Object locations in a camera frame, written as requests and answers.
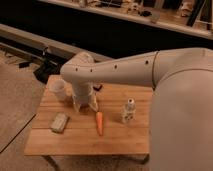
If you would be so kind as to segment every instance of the concrete floor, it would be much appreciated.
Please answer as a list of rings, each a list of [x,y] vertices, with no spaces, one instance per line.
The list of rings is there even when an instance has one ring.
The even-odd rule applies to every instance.
[[[4,52],[0,51],[0,171],[51,171],[54,169],[42,157],[24,156],[23,153],[33,122],[30,120],[36,113],[45,85],[33,75],[38,66],[32,64],[28,68],[19,69],[17,63],[21,61],[23,60],[18,57],[5,57]],[[20,134],[9,144],[18,132]],[[131,157],[143,159],[143,156]],[[124,156],[53,158],[65,171],[149,170],[148,165],[142,166]]]

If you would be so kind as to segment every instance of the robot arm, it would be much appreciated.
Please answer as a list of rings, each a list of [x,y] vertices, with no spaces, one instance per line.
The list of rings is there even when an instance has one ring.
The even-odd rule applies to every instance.
[[[155,87],[177,59],[202,53],[200,48],[167,50],[94,63],[88,53],[81,52],[62,67],[61,76],[78,87],[88,82]]]
[[[77,54],[61,69],[74,99],[87,103],[91,82],[156,87],[150,110],[152,171],[213,170],[213,51],[159,51],[94,63]]]

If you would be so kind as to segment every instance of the orange carrot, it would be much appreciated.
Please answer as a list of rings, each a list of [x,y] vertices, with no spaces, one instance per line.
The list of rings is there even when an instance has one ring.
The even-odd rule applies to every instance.
[[[101,112],[96,113],[96,122],[97,122],[98,134],[102,136],[103,135],[103,113]]]

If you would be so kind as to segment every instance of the bottle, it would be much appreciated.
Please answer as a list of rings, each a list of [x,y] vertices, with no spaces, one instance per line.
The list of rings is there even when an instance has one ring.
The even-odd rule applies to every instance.
[[[122,122],[128,123],[130,120],[133,119],[135,114],[135,101],[134,99],[130,98],[127,100],[127,103],[124,105],[124,111],[122,113]]]

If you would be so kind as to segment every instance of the white cup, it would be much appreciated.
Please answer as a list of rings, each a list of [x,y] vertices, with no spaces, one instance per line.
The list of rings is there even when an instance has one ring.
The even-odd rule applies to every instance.
[[[67,99],[65,84],[64,80],[56,80],[49,85],[49,90],[55,94],[59,101]]]

